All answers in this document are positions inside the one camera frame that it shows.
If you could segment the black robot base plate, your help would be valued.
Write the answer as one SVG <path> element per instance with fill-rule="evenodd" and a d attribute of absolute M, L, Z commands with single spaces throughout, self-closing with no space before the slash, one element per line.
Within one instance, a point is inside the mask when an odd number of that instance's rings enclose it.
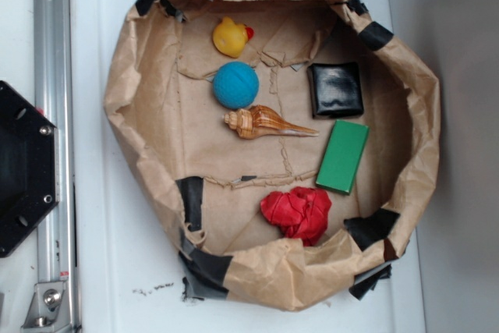
<path fill-rule="evenodd" d="M 1 82 L 1 257 L 10 256 L 58 203 L 57 128 Z"/>

